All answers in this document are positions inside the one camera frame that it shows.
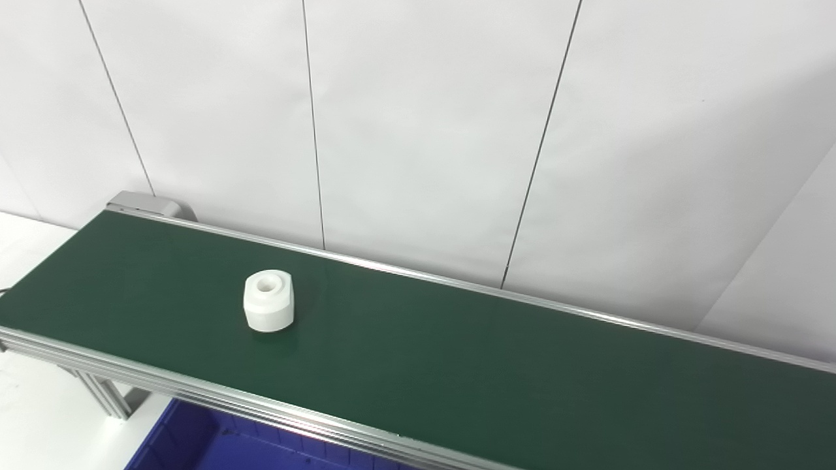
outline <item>white wall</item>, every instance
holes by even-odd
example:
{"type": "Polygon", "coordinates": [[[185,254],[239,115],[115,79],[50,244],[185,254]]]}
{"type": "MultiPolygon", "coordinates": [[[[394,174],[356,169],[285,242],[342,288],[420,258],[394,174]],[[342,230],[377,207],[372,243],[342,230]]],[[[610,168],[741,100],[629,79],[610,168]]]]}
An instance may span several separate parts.
{"type": "Polygon", "coordinates": [[[562,75],[576,0],[83,2],[0,3],[0,211],[78,227],[154,191],[831,357],[827,162],[798,192],[836,142],[831,2],[585,0],[562,75]]]}
{"type": "Polygon", "coordinates": [[[576,0],[308,0],[330,250],[499,286],[576,0]]]}
{"type": "Polygon", "coordinates": [[[836,147],[697,331],[836,362],[836,147]]]}
{"type": "Polygon", "coordinates": [[[695,328],[836,141],[834,15],[584,3],[505,287],[695,328]]]}
{"type": "MultiPolygon", "coordinates": [[[[16,180],[60,225],[79,227],[122,189],[150,190],[77,3],[0,3],[0,156],[13,174],[0,183],[16,180]]],[[[0,207],[32,215],[8,192],[0,207]]]]}
{"type": "Polygon", "coordinates": [[[156,194],[321,247],[301,2],[84,5],[156,194]]]}

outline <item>blue bin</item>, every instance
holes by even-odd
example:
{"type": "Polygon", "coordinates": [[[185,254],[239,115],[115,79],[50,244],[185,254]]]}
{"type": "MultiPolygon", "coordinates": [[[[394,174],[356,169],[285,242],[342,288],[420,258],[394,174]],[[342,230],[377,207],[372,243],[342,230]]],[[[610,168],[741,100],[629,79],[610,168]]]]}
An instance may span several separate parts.
{"type": "Polygon", "coordinates": [[[222,411],[172,400],[126,470],[413,470],[222,411]]]}

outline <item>white floor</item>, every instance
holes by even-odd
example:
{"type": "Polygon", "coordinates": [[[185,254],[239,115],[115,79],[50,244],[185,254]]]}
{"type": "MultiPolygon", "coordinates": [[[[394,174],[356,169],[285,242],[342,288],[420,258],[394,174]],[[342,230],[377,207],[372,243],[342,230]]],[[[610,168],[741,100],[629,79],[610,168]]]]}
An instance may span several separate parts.
{"type": "MultiPolygon", "coordinates": [[[[0,212],[0,289],[14,285],[73,233],[0,212]]],[[[0,468],[124,468],[169,400],[152,394],[128,421],[109,418],[64,370],[2,353],[0,468]]]]}

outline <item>green belt surface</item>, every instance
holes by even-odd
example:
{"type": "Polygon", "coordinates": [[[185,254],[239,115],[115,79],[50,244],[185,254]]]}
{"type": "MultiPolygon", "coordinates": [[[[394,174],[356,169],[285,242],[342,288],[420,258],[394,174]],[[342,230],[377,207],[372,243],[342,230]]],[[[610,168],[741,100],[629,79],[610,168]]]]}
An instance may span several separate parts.
{"type": "Polygon", "coordinates": [[[0,325],[526,469],[836,468],[836,375],[116,212],[0,325]],[[271,268],[296,319],[261,334],[271,268]]]}

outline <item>white plastic part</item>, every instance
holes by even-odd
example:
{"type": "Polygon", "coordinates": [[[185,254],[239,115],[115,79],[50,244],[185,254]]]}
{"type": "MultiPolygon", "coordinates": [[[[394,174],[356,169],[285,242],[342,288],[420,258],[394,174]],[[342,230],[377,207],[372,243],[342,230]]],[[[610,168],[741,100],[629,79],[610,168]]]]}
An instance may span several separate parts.
{"type": "Polygon", "coordinates": [[[244,283],[244,313],[250,328],[264,333],[293,323],[293,281],[277,269],[259,271],[244,283]]]}

